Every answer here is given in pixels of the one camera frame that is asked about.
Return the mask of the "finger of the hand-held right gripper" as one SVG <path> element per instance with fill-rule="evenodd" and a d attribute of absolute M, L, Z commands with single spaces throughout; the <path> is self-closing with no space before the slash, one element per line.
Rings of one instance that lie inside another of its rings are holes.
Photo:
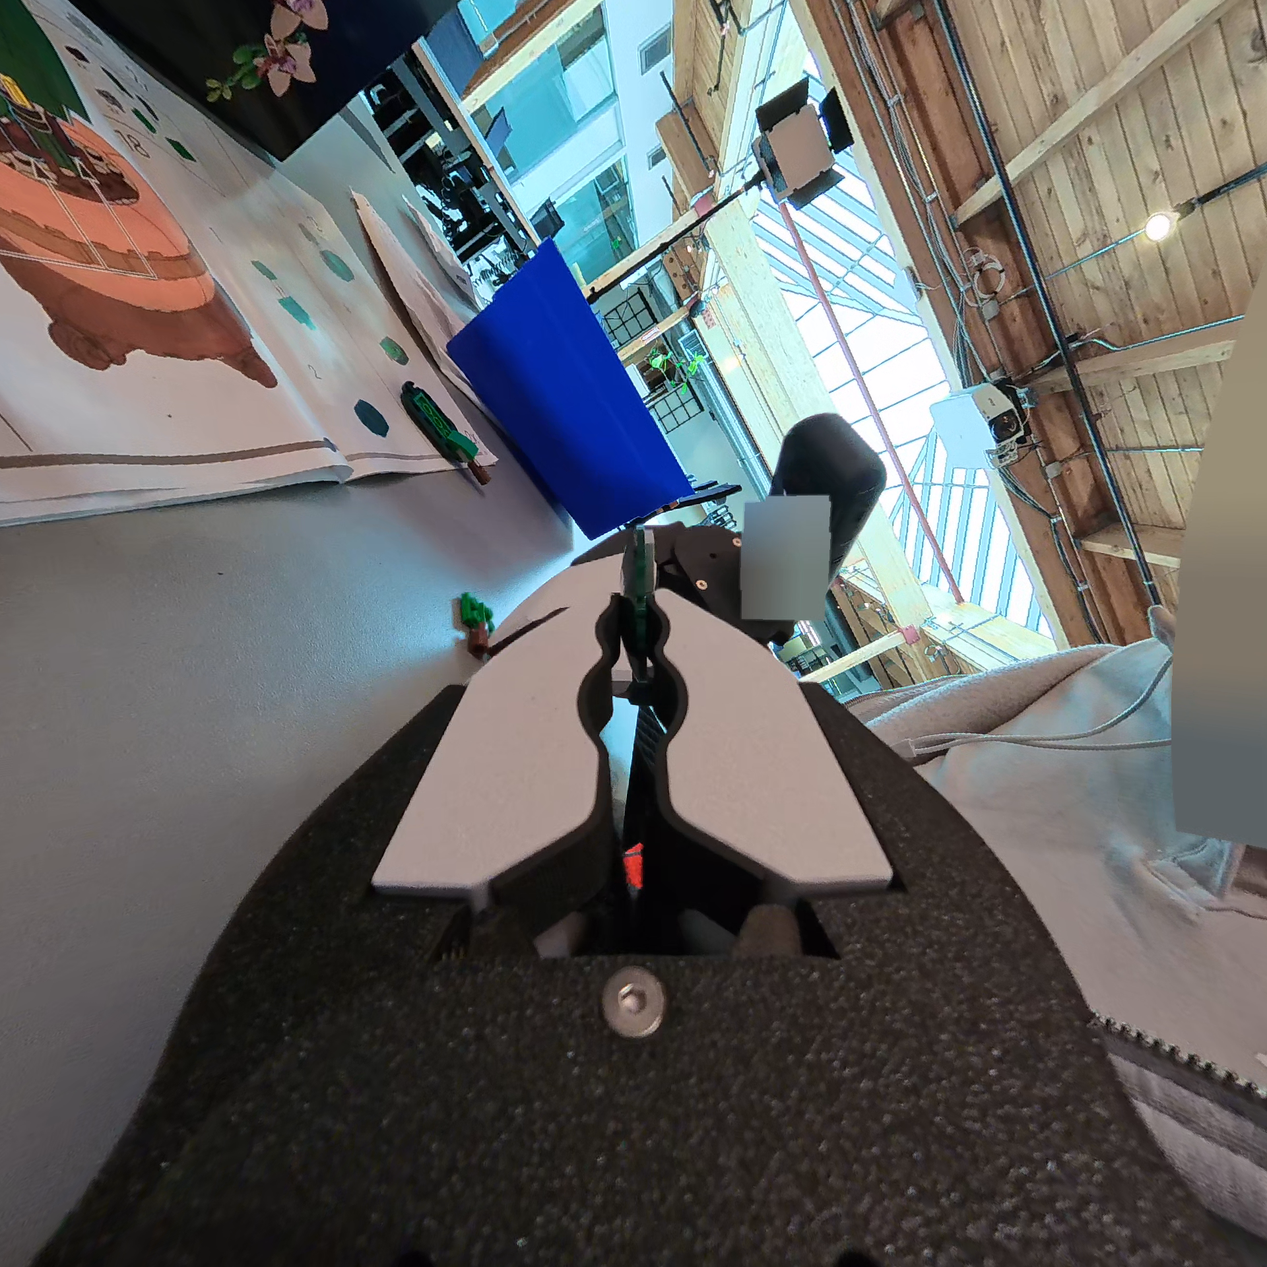
<path fill-rule="evenodd" d="M 500 621 L 494 633 L 494 646 L 512 640 L 521 630 L 562 609 L 580 607 L 586 612 L 602 612 L 615 592 L 624 592 L 621 565 L 569 565 L 547 579 Z"/>

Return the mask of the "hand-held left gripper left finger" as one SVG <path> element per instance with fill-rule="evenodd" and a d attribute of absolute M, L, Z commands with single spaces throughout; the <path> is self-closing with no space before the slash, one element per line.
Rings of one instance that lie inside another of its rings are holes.
<path fill-rule="evenodd" d="M 604 728 L 622 598 L 584 597 L 468 683 L 373 873 L 376 892 L 571 913 L 616 858 Z"/>

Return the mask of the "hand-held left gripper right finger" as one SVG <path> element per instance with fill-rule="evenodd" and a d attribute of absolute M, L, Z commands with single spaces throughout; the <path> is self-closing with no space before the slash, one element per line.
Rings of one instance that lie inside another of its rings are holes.
<path fill-rule="evenodd" d="M 673 591 L 658 591 L 649 613 L 670 687 L 657 779 L 673 829 L 776 900 L 888 889 L 894 865 L 792 672 Z"/>

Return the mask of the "dark green brick leaf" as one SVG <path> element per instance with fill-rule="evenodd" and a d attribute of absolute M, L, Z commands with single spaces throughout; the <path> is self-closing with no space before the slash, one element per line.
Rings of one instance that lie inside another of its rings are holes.
<path fill-rule="evenodd" d="M 624 553 L 622 565 L 622 640 L 631 671 L 631 689 L 642 689 L 651 681 L 649 668 L 649 612 L 657 585 L 655 532 L 639 523 Z"/>

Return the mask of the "green brick leaf assembly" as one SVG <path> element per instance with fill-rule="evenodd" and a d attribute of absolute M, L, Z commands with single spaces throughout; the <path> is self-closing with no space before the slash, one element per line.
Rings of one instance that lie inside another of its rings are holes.
<path fill-rule="evenodd" d="M 467 467 L 480 485 L 488 485 L 492 481 L 491 471 L 483 465 L 479 443 L 450 420 L 424 387 L 414 381 L 405 381 L 402 404 L 440 455 L 455 465 Z"/>

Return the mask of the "blue plastic bin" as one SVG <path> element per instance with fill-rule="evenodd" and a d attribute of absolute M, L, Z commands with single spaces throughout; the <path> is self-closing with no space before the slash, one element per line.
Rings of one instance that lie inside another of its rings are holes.
<path fill-rule="evenodd" d="M 586 536 L 691 496 L 553 239 L 452 337 L 449 355 Z"/>

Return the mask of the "green hanging plant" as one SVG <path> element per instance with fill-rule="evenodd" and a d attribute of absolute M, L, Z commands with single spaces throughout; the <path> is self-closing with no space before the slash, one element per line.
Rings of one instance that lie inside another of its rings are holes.
<path fill-rule="evenodd" d="M 693 378 L 707 363 L 707 352 L 682 352 L 669 345 L 657 345 L 646 357 L 646 366 L 654 378 L 649 390 L 654 395 L 676 395 L 690 399 Z"/>

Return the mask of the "grey zip hooded jacket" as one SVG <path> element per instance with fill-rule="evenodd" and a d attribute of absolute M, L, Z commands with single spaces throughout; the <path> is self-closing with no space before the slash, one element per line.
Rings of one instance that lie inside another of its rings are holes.
<path fill-rule="evenodd" d="M 1171 776 L 1177 622 L 848 710 L 1005 862 L 1129 1096 L 1218 1217 L 1265 1239 L 1265 849 L 1185 832 Z"/>

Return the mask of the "white paper bag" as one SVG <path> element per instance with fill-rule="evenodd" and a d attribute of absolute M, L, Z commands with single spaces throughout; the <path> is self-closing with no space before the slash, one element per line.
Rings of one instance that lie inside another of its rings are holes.
<path fill-rule="evenodd" d="M 444 295 L 408 254 L 402 241 L 388 227 L 388 223 L 373 209 L 370 200 L 357 191 L 352 191 L 352 200 L 379 262 L 384 265 L 397 297 L 405 304 L 406 313 L 427 352 L 434 357 L 438 370 L 474 405 L 485 408 L 482 395 L 449 351 L 452 339 L 465 328 L 467 319 L 459 318 L 450 307 Z"/>

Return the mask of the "studio light panel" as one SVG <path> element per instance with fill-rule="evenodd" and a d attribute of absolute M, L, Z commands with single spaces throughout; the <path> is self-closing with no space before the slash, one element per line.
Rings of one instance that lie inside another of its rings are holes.
<path fill-rule="evenodd" d="M 818 99 L 814 84 L 806 73 L 755 109 L 759 180 L 774 201 L 799 209 L 841 183 L 836 159 L 854 144 L 838 90 Z"/>

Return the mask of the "open instruction booklet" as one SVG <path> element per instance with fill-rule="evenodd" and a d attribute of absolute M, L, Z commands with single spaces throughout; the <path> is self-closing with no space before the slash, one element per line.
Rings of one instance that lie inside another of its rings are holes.
<path fill-rule="evenodd" d="M 480 446 L 328 208 L 73 2 L 4 2 L 4 524 L 461 468 Z"/>

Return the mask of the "black orchid picture box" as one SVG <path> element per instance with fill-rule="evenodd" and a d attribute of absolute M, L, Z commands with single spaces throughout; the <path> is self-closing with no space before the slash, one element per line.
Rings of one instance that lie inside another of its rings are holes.
<path fill-rule="evenodd" d="M 75 5 L 239 137 L 301 149 L 456 2 L 85 1 Z"/>

